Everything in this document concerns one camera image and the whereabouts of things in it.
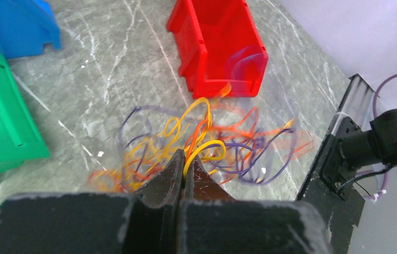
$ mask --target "red bin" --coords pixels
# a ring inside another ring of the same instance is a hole
[[[167,22],[174,34],[192,97],[255,97],[267,66],[267,52],[245,0],[177,0]]]

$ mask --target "marble tabletop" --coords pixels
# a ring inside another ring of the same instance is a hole
[[[91,191],[86,183],[93,170],[119,167],[118,130],[135,106],[153,104],[181,112],[193,101],[178,75],[178,51],[166,30],[175,0],[49,3],[63,49],[47,46],[41,56],[9,63],[51,157],[7,172],[0,183],[0,203],[19,192]],[[249,103],[260,108],[263,124],[270,128],[295,115],[315,148],[268,185],[232,181],[223,187],[239,199],[291,200],[349,80],[278,1],[247,3],[269,54],[259,95]],[[166,120],[155,117],[160,126]]]

